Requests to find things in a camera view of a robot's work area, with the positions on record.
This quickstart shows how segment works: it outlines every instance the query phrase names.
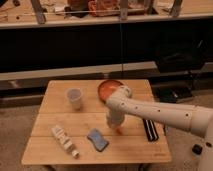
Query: floor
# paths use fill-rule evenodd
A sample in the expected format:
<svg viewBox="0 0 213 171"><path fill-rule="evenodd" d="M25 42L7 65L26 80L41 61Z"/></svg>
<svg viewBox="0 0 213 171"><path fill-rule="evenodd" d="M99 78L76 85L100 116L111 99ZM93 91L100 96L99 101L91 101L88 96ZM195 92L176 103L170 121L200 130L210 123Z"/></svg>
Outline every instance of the floor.
<svg viewBox="0 0 213 171"><path fill-rule="evenodd" d="M184 102L213 107L213 89L196 90L194 98ZM38 113L42 96L2 98L0 101L0 171L46 171L42 166L22 166L21 158ZM167 128L167 138L172 162L153 164L149 171L195 171L200 156L192 152L194 144L202 139L173 128ZM58 171L76 170L125 170L136 171L139 165L95 165L95 166L54 166Z"/></svg>

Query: paper cup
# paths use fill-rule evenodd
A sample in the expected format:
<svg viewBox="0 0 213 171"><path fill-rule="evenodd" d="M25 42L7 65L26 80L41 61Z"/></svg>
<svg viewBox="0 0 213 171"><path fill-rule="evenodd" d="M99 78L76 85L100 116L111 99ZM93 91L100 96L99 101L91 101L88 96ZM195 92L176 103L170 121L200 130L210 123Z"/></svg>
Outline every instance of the paper cup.
<svg viewBox="0 0 213 171"><path fill-rule="evenodd" d="M67 98L75 110L79 110L82 107L82 95L82 91L79 88L73 88L67 92Z"/></svg>

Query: wooden table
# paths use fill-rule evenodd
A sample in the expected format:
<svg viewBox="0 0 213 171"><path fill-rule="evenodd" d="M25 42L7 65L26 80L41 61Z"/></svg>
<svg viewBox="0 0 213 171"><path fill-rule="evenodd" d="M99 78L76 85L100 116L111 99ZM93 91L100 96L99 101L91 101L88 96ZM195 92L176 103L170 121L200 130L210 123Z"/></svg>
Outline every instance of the wooden table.
<svg viewBox="0 0 213 171"><path fill-rule="evenodd" d="M24 165L51 164L126 164L169 162L171 155L162 125L156 124L159 140L148 142L142 120L126 116L122 125L123 135L108 128L108 109L99 100L97 88L103 80L51 81L45 93L39 114L22 158ZM133 98L153 101L147 80L121 80L133 90ZM74 111L66 93L70 88L83 91L83 109ZM64 128L80 152L78 159L62 150L51 134L56 124ZM86 138L97 128L110 144L97 152Z"/></svg>

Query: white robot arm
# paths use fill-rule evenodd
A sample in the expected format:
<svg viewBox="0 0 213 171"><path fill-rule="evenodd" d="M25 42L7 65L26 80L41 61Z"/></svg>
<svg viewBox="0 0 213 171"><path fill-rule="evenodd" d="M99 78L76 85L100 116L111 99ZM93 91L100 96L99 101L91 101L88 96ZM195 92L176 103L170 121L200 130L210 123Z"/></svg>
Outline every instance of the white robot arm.
<svg viewBox="0 0 213 171"><path fill-rule="evenodd" d="M110 109L107 124L111 128L120 126L124 114L150 119L183 131L191 132L205 139L198 171L213 170L213 109L158 102L143 102L130 99L131 90L120 86L106 100Z"/></svg>

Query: black object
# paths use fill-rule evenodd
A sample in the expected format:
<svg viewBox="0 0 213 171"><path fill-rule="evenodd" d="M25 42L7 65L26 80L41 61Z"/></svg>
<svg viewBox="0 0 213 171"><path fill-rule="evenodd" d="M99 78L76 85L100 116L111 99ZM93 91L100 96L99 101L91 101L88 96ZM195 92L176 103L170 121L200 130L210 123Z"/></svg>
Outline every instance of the black object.
<svg viewBox="0 0 213 171"><path fill-rule="evenodd" d="M155 124L151 120L143 119L144 128L148 141L157 141L159 136Z"/></svg>
<svg viewBox="0 0 213 171"><path fill-rule="evenodd" d="M78 18L83 18L85 15L88 14L88 12L86 12L86 10L88 10L88 9L83 9L83 10L81 10L83 12L79 12L79 11L72 10L70 6L64 7L64 11L66 12L66 14L65 14L66 17L75 16Z"/></svg>
<svg viewBox="0 0 213 171"><path fill-rule="evenodd" d="M16 7L18 7L18 6L21 5L19 0L13 0L13 4L14 4Z"/></svg>
<svg viewBox="0 0 213 171"><path fill-rule="evenodd" d="M176 103L177 101L190 99L193 97L191 91L186 86L173 86L159 88L156 90L156 95L161 102Z"/></svg>
<svg viewBox="0 0 213 171"><path fill-rule="evenodd" d="M66 6L66 7L64 7L64 11L65 11L65 16L66 17L71 17L72 16L72 14L71 14L71 7L70 6Z"/></svg>
<svg viewBox="0 0 213 171"><path fill-rule="evenodd" d="M97 129L90 131L87 138L92 141L95 149L99 152L102 152L109 145L109 142L103 138Z"/></svg>
<svg viewBox="0 0 213 171"><path fill-rule="evenodd" d="M0 0L0 7L1 7L2 5L4 5L5 2L7 2L7 0Z"/></svg>
<svg viewBox="0 0 213 171"><path fill-rule="evenodd" d="M198 70L203 67L204 59L198 42L190 45L170 41L162 42L156 47L155 62L160 72Z"/></svg>
<svg viewBox="0 0 213 171"><path fill-rule="evenodd" d="M200 155L202 153L202 150L203 148L198 144L195 144L192 148L192 151L197 155Z"/></svg>
<svg viewBox="0 0 213 171"><path fill-rule="evenodd" d="M42 8L40 1L39 0L31 0L31 4L32 4L33 9L35 11L38 24L45 24L46 18L45 18L45 15L43 14L44 9Z"/></svg>

